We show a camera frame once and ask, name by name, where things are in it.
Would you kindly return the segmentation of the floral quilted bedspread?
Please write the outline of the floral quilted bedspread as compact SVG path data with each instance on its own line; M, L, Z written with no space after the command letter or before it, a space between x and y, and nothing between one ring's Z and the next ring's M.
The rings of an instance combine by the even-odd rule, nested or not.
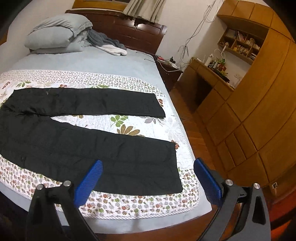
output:
M182 123L169 98L157 87L134 77L59 70L11 70L1 75L1 103L23 88L114 88L153 93L164 109L165 118L126 115L60 116L57 121L111 133L142 136L175 144L181 193L136 196L92 191L80 207L83 216L105 220L129 220L165 217L197 210L201 203L201 185L193 171L194 154Z

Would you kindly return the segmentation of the grey folded duvet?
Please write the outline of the grey folded duvet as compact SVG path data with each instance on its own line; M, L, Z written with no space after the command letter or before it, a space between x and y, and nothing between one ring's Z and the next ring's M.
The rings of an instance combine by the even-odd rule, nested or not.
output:
M83 15L62 14L44 19L43 21L41 21L41 23L34 27L31 32L42 28L55 26L68 28L73 32L74 39L67 47L29 50L35 54L63 54L81 52L86 46L87 35L89 30L92 29L93 24L90 20L88 20L88 18Z

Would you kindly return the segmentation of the wooden wall bookshelf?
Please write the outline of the wooden wall bookshelf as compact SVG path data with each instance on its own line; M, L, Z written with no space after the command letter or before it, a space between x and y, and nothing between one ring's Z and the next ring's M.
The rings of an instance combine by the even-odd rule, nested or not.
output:
M227 28L218 46L223 51L229 52L244 62L252 65L266 39L268 31L249 33L241 30Z

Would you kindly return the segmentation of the black pants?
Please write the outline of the black pants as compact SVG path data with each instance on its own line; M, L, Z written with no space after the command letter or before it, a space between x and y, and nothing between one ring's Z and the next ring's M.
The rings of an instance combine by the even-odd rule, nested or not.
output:
M166 116L153 93L95 88L24 88L1 106L1 155L56 181L79 184L96 161L98 192L154 196L183 190L175 144L81 128L64 115Z

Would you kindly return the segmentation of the dark grey blanket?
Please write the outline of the dark grey blanket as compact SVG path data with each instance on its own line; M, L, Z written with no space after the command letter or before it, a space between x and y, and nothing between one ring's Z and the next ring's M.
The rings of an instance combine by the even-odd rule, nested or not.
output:
M124 44L119 42L119 40L111 39L107 37L106 34L99 33L93 29L89 30L87 35L87 40L93 46L102 47L104 45L113 45L114 47L117 47L120 49L124 49L124 50L127 49Z

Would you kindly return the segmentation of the dark wooden headboard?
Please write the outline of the dark wooden headboard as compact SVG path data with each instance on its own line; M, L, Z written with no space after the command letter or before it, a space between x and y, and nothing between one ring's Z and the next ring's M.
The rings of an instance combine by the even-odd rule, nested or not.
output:
M131 19L117 11L100 9L69 9L71 14L83 15L93 23L93 29L119 40L126 48L155 55L167 32L167 26L141 19Z

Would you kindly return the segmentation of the white cloth on bed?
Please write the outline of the white cloth on bed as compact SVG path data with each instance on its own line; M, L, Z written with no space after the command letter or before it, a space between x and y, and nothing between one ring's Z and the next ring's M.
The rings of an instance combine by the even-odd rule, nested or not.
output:
M103 45L103 46L95 46L96 48L111 54L113 56L126 56L127 55L127 51L125 49L121 49L119 47L116 47L114 45Z

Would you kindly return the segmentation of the light blue bed sheet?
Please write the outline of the light blue bed sheet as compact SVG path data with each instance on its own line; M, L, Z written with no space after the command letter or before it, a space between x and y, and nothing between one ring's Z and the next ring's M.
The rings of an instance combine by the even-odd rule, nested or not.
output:
M76 53L30 54L19 60L8 71L11 70L59 70L134 77L157 87L170 99L152 57L134 50L129 50L126 56L113 56L94 47L87 47L82 52ZM201 186L201 203L197 210L154 218L105 220L85 217L85 219L94 232L133 233L178 225L195 218L204 217L211 209L211 204Z

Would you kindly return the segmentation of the wooden wardrobe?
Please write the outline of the wooden wardrobe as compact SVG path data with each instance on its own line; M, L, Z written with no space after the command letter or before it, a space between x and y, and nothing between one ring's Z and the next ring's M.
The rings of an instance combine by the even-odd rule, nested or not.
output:
M295 31L272 1L225 5L230 17L267 27L267 36L240 84L212 90L197 113L216 170L281 200L295 191Z

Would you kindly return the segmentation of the wooden desk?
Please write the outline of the wooden desk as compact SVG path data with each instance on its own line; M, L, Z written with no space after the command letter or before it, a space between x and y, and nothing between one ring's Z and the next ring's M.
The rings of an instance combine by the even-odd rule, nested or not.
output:
M190 112L198 114L203 124L210 121L234 91L214 70L195 58L190 60L176 88Z

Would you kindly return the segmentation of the dark wooden nightstand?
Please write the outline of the dark wooden nightstand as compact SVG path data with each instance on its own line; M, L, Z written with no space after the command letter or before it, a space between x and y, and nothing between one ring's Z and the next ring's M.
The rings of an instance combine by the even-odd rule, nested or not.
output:
M170 92L183 72L180 69L174 68L168 62L159 59L156 55L154 55L153 58L164 85L167 91Z

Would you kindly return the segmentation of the grey pillow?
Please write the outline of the grey pillow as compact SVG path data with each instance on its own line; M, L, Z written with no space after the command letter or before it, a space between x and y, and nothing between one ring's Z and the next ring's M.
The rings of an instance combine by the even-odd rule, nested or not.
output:
M24 46L31 50L67 47L73 39L73 32L68 28L47 27L27 35Z

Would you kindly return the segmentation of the beige curtain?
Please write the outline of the beige curtain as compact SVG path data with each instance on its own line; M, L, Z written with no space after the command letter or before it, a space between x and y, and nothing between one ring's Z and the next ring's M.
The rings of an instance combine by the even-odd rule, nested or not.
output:
M123 14L151 23L158 23L166 0L133 0L123 10Z

